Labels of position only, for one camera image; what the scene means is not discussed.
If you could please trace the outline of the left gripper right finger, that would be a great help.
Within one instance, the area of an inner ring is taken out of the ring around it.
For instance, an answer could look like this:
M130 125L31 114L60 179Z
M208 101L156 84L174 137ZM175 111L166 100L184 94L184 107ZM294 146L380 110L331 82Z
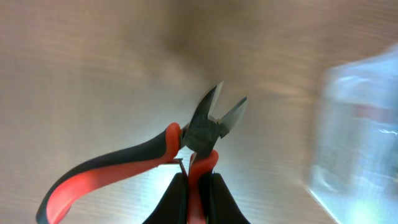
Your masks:
M250 224L221 174L205 173L199 178L198 189L206 224Z

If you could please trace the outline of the red handled cutting pliers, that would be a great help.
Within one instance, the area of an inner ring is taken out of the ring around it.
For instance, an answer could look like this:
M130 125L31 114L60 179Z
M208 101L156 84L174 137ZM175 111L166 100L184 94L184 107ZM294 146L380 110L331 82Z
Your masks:
M219 83L206 92L184 127L171 123L156 137L140 145L98 156L69 170L46 193L36 213L36 222L60 223L73 203L92 191L160 165L181 165L177 154L187 147L193 152L190 165L180 171L188 180L187 223L206 224L198 189L199 178L207 172L215 173L213 169L219 154L214 146L235 127L247 104L247 99L243 98L222 118L212 117L222 86Z

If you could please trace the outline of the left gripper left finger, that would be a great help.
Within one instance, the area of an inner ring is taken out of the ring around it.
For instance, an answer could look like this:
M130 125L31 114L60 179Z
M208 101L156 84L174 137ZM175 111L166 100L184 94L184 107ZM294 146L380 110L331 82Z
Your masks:
M181 172L174 175L155 210L143 224L186 224L188 180Z

